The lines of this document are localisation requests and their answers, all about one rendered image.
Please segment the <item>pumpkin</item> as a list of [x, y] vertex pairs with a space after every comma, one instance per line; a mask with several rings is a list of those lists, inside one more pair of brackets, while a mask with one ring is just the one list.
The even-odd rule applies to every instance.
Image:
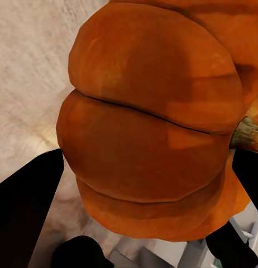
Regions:
[[68, 74], [58, 145], [100, 225], [188, 242], [245, 210], [232, 162], [258, 154], [258, 0], [110, 0]]

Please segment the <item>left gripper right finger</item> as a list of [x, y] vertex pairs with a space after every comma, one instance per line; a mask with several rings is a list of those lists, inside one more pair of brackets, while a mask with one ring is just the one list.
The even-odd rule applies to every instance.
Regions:
[[258, 210], [257, 152], [238, 148], [233, 156], [232, 169]]

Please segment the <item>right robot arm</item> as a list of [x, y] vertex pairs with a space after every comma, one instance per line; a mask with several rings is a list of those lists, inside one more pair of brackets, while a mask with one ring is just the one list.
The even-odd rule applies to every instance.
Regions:
[[258, 256], [233, 216], [206, 237], [207, 245], [223, 268], [258, 268]]

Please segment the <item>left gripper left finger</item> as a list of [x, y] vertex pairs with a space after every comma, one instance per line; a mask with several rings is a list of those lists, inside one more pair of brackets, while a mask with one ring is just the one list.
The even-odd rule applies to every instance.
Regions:
[[0, 268], [28, 268], [63, 171], [55, 149], [0, 183]]

